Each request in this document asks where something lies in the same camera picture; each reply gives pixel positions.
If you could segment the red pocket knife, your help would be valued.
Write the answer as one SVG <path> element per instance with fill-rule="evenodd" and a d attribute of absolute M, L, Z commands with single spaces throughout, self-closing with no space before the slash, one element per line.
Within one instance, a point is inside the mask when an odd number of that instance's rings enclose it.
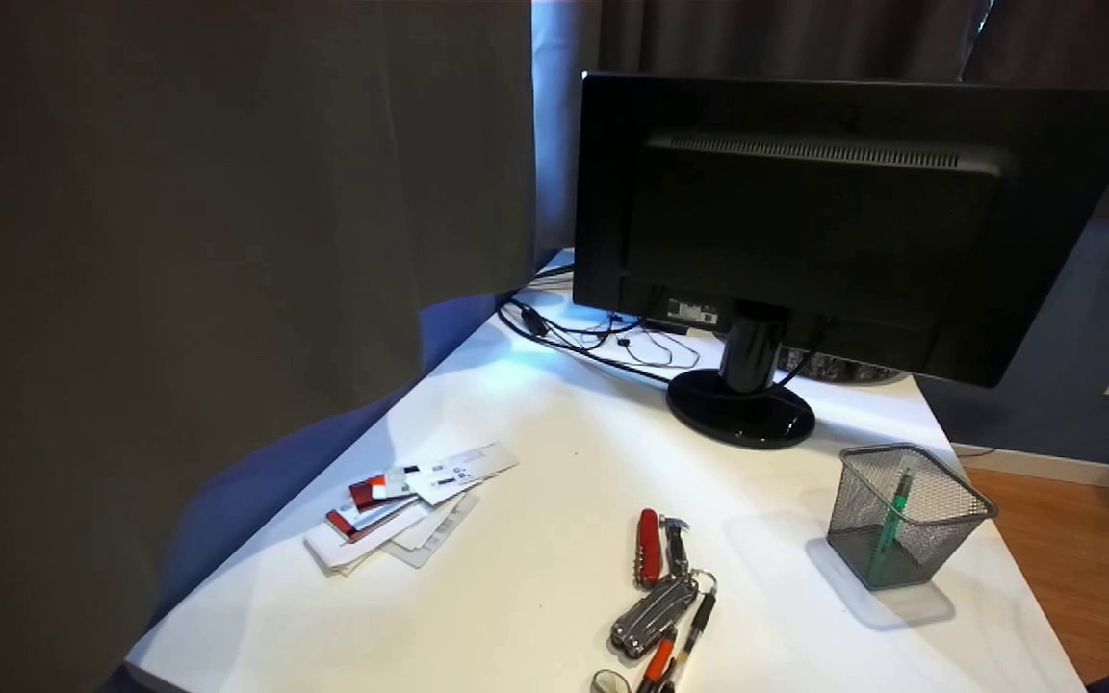
<path fill-rule="evenodd" d="M 635 587 L 651 591 L 661 576 L 661 534 L 659 534 L 659 511 L 644 508 L 635 519 Z"/>

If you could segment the red white card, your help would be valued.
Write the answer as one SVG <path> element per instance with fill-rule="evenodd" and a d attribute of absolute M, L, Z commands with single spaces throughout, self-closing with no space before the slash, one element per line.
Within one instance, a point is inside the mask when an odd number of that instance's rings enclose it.
<path fill-rule="evenodd" d="M 387 474 L 350 481 L 350 499 L 355 499 L 360 511 L 383 505 L 387 499 Z"/>

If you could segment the white card stack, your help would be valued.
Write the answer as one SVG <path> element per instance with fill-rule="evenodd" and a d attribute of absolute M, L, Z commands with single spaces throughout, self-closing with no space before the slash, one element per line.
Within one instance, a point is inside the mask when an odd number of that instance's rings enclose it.
<path fill-rule="evenodd" d="M 477 497 L 455 497 L 439 508 L 423 499 L 388 508 L 387 515 L 350 515 L 347 508 L 332 508 L 309 534 L 309 555 L 329 573 L 347 573 L 362 566 L 371 555 L 387 552 L 412 571 L 423 571 L 434 552 L 455 534 L 455 529 L 473 511 Z"/>

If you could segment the grey multitool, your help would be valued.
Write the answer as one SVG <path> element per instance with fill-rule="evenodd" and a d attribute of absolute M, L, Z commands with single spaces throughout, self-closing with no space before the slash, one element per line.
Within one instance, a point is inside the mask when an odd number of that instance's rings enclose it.
<path fill-rule="evenodd" d="M 646 653 L 696 601 L 696 582 L 668 573 L 646 597 L 611 621 L 609 648 L 620 659 Z"/>

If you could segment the orange black pen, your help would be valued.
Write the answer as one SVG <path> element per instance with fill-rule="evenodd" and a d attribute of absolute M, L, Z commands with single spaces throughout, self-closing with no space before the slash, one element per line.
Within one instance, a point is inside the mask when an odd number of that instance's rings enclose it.
<path fill-rule="evenodd" d="M 705 594 L 683 641 L 661 635 L 659 653 L 646 661 L 638 693 L 673 693 L 679 671 L 691 661 L 696 641 L 705 635 L 717 607 L 717 594 Z"/>

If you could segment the green pen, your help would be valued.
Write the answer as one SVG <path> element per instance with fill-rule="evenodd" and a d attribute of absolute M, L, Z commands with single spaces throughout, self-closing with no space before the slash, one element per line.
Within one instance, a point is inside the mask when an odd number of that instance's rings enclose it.
<path fill-rule="evenodd" d="M 890 508 L 886 508 L 886 519 L 881 519 L 881 531 L 878 531 L 878 542 L 876 542 L 869 571 L 866 571 L 869 587 L 878 587 L 886 573 L 890 552 L 898 542 L 898 529 L 904 519 L 909 494 L 914 494 L 914 470 L 902 470 L 898 489 L 894 489 Z"/>

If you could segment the black computer monitor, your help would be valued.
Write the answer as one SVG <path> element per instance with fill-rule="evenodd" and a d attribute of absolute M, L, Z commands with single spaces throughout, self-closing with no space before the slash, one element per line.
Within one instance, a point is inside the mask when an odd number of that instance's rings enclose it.
<path fill-rule="evenodd" d="M 726 356 L 668 408 L 795 448 L 782 356 L 1004 377 L 1109 189 L 1109 89 L 591 72 L 574 295 Z"/>

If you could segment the black mesh pen cup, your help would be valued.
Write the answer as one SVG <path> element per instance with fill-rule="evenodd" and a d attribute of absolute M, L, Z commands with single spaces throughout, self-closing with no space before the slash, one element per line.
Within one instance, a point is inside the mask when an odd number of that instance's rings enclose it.
<path fill-rule="evenodd" d="M 914 444 L 840 453 L 827 547 L 866 591 L 925 587 L 994 515 L 946 461 Z"/>

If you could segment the grey curtain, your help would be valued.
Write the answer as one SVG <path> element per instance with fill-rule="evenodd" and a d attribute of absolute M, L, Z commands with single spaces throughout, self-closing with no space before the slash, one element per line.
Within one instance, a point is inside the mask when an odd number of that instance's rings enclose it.
<path fill-rule="evenodd" d="M 533 261 L 533 0 L 0 0 L 0 693 L 95 693 L 221 465 Z"/>

